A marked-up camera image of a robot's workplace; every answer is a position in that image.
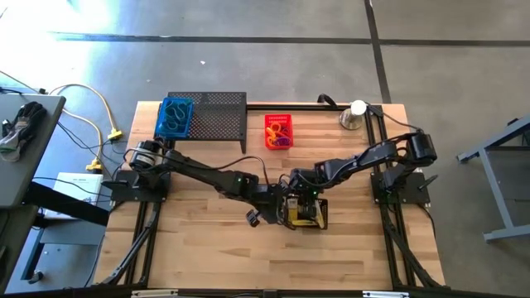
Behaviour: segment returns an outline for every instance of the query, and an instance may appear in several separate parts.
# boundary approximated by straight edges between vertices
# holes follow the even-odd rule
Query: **blue plastic basket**
[[[165,98],[158,114],[156,135],[164,138],[187,138],[193,117],[193,100]]]

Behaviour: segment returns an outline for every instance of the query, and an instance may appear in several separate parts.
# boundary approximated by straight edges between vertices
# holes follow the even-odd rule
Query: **red basket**
[[[271,127],[274,123],[279,123],[282,126],[282,134],[290,139],[289,145],[273,146],[269,144],[267,138],[270,137],[270,135],[267,132],[267,127]],[[292,133],[292,120],[290,114],[265,115],[265,127],[263,128],[263,131],[265,132],[265,147],[270,150],[289,149],[294,145],[295,139]]]

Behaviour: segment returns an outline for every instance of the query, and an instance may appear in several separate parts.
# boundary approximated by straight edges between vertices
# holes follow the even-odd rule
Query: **black mesh tray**
[[[241,152],[246,152],[245,92],[169,92],[167,96],[193,99],[189,137],[169,141],[240,141]]]

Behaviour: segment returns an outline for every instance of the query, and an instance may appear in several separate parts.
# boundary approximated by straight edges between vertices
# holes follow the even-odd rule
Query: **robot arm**
[[[406,142],[398,148],[399,142]],[[293,169],[289,182],[259,184],[259,178],[242,171],[221,171],[204,165],[176,150],[163,150],[159,142],[140,142],[129,165],[138,172],[144,185],[155,187],[162,173],[176,172],[212,185],[220,194],[252,205],[256,211],[247,213],[247,221],[255,227],[261,216],[269,224],[290,226],[288,209],[294,209],[299,219],[316,222],[321,217],[318,194],[332,188],[354,173],[392,162],[383,173],[383,188],[388,191],[404,184],[407,176],[419,166],[429,166],[436,159],[431,137],[413,132],[390,138],[371,146],[349,159],[331,159],[315,163],[313,169]],[[296,202],[288,208],[289,201]]]

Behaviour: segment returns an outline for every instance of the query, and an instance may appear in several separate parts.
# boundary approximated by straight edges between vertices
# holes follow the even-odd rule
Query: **wooden table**
[[[152,139],[158,105],[138,103],[128,147]],[[403,105],[385,104],[383,109],[407,122]],[[271,180],[290,173],[293,167],[312,168],[316,161],[346,158],[368,146],[366,128],[342,129],[338,123],[340,112],[289,111],[295,146],[288,151],[269,151],[263,140],[265,113],[285,112],[248,111],[247,154],[265,160]],[[408,128],[392,121],[385,123],[389,137],[408,132]],[[176,150],[209,166],[242,156],[238,142],[178,142]],[[254,173],[263,181],[257,161],[246,160],[232,169]],[[250,205],[223,199],[211,186],[172,174],[171,194],[161,210],[149,287],[391,289],[381,217],[371,199],[370,172],[352,175],[321,195],[329,200],[327,230],[296,231],[265,223],[251,228],[244,216]],[[96,282],[108,276],[128,250],[137,210],[138,203],[131,202],[111,214]],[[403,214],[411,250],[431,276],[444,284],[429,218],[416,205],[403,205]],[[401,253],[397,247],[396,251],[400,277],[405,282]],[[142,260],[141,252],[137,276]]]

